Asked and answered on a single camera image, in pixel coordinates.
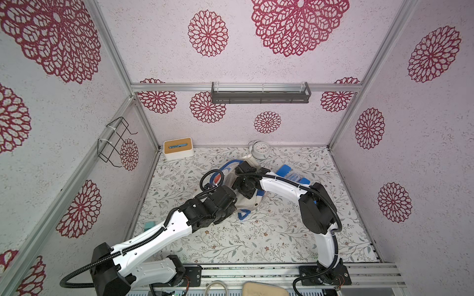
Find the clear blue compass set case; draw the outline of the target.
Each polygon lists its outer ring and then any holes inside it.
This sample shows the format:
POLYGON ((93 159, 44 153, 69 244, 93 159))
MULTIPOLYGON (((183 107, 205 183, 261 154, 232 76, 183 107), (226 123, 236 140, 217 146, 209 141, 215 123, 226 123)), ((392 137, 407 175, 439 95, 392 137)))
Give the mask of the clear blue compass set case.
POLYGON ((303 179, 303 177, 296 173, 295 171, 290 171, 286 176, 285 178, 287 180, 290 180, 290 181, 293 181, 293 182, 297 182, 297 183, 300 183, 301 180, 303 179))

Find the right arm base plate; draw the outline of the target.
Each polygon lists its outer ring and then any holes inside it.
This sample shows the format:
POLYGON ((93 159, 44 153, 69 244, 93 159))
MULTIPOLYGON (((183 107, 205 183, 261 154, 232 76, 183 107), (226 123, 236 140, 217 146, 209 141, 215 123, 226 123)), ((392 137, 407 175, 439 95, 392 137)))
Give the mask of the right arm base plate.
MULTIPOLYGON (((316 265, 302 265, 299 267, 299 276, 305 277, 321 272, 325 267, 319 263, 316 265)), ((342 262, 339 262, 334 269, 328 271, 324 275, 312 277, 311 279, 304 279, 301 281, 303 286, 349 286, 352 284, 349 276, 349 271, 342 262)))

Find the white canvas bag blue handles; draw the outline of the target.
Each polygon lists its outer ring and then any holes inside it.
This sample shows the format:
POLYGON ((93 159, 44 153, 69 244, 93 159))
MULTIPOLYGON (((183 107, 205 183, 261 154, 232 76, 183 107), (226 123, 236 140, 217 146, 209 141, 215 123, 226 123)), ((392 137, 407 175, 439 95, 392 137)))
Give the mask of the white canvas bag blue handles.
MULTIPOLYGON (((236 168, 239 164, 247 161, 251 167, 260 168, 260 164, 252 155, 245 155, 242 159, 235 159, 227 162, 224 166, 222 166, 219 170, 223 173, 223 177, 219 173, 214 173, 209 180, 209 184, 211 186, 216 186, 221 180, 223 180, 223 184, 228 187, 232 187, 235 181, 238 179, 236 175, 236 168)), ((264 197, 265 192, 259 189, 252 189, 250 193, 252 193, 251 198, 247 198, 246 196, 242 195, 237 189, 234 189, 234 192, 237 195, 237 202, 235 204, 236 211, 235 213, 238 216, 240 221, 245 220, 252 211, 259 206, 261 203, 262 198, 264 197)))

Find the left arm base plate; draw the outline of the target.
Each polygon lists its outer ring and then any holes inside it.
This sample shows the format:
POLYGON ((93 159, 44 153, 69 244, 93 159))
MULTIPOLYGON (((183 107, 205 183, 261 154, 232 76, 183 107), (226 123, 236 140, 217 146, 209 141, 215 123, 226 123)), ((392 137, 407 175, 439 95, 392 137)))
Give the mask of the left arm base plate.
POLYGON ((201 285, 202 266, 178 267, 176 275, 162 287, 199 287, 201 285))

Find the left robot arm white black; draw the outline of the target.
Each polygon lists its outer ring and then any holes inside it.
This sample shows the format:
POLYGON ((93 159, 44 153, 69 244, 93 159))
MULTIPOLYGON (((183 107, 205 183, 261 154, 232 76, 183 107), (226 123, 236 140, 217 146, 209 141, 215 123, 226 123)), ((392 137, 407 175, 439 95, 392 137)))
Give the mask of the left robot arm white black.
POLYGON ((219 224, 235 210, 237 196, 225 186, 221 170, 204 174, 219 175, 217 184, 200 183, 201 192, 180 207, 170 210, 165 220, 139 236, 109 246, 103 243, 93 252, 91 263, 60 280, 65 289, 94 288, 99 296, 125 296, 139 280, 133 270, 163 247, 211 224, 219 224))

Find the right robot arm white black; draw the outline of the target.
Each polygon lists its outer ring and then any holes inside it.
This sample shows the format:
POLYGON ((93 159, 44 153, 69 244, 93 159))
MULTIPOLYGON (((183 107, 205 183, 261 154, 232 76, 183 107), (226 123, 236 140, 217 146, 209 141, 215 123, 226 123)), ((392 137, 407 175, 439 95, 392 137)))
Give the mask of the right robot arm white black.
POLYGON ((298 204, 304 226, 315 234, 317 265, 299 270, 300 275, 293 283, 293 291, 300 296, 297 284, 334 286, 340 289, 352 284, 348 269, 339 256, 336 234, 343 225, 337 209, 325 187, 319 183, 304 185, 291 181, 266 168, 255 168, 242 162, 234 169, 237 176, 233 189, 249 198, 255 191, 271 192, 298 204))

